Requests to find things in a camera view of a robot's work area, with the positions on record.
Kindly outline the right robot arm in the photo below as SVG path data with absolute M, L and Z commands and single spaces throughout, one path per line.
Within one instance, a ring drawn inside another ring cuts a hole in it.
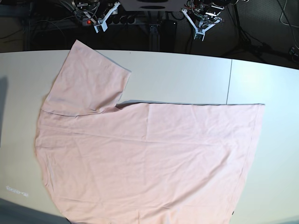
M 111 0 L 59 0 L 58 2 L 83 26 L 93 26 L 96 33 L 108 29 L 107 20 L 117 13 L 121 5 L 119 1 Z

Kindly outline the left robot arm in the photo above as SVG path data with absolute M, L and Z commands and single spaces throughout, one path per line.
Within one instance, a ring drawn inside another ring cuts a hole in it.
M 188 0 L 181 9 L 193 28 L 193 39 L 204 40 L 206 32 L 222 22 L 220 14 L 233 0 Z

